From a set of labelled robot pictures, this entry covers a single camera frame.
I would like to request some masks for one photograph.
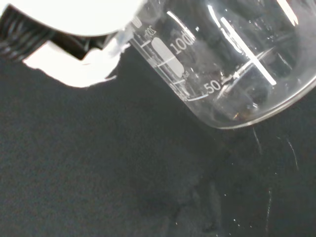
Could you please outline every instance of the measurement marking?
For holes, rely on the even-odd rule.
[[[137,42],[137,40],[132,39],[132,41],[135,42],[135,43],[140,47],[140,44]],[[146,51],[144,51],[144,50],[143,50],[143,52],[144,52],[145,54],[147,54],[147,56],[148,56],[149,58],[151,58],[151,56],[148,54],[148,52],[146,52]],[[166,79],[168,79],[171,83],[173,83],[173,81],[170,79],[170,77],[169,77],[162,69],[160,69],[160,72],[162,72],[162,73],[164,74],[164,76],[165,76]],[[179,91],[178,93],[179,93],[182,97],[186,98],[186,96],[183,94],[183,92],[182,92],[179,88],[177,88],[176,86],[175,86],[175,88],[178,89],[178,91]]]
[[[164,61],[163,63],[160,63],[159,65],[157,65],[157,67],[161,67],[163,65],[165,65],[166,63],[170,62],[172,59],[175,59],[176,57],[172,57],[172,58],[169,58],[167,61]]]
[[[261,52],[258,55],[256,55],[256,58],[258,60],[261,60],[263,57],[265,57],[268,53],[270,53],[274,48],[270,48],[265,52]],[[232,78],[236,79],[235,81],[239,81],[239,79],[245,75],[251,68],[253,67],[252,61],[249,60],[246,64],[244,64],[241,68],[239,68],[233,75],[229,75],[227,78],[223,78],[222,85],[224,85],[226,82],[230,81]]]
[[[183,83],[183,82],[185,82],[185,81],[186,81],[186,80],[184,80],[184,79],[183,79],[183,80],[180,80],[180,81],[177,81],[177,82],[174,83],[174,85]]]
[[[149,40],[149,41],[146,41],[146,42],[143,43],[140,47],[143,48],[143,47],[145,47],[146,45],[148,45],[150,42],[151,42],[150,40]]]
[[[193,99],[188,99],[188,101],[200,100],[200,99],[206,98],[207,96],[209,96],[209,94],[206,94],[206,95],[203,95],[203,96],[200,96],[200,97],[197,97],[197,98],[193,98]]]

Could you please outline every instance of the dark surface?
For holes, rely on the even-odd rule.
[[[315,90],[221,131],[133,49],[86,89],[0,64],[2,237],[315,236]]]

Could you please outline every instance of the black cable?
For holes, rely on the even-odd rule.
[[[9,6],[0,19],[0,56],[21,61],[54,35],[54,30]]]

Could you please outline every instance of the printed number 50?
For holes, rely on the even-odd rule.
[[[211,80],[210,83],[204,84],[205,89],[207,89],[209,94],[213,94],[215,90],[220,90],[221,85],[216,80]]]

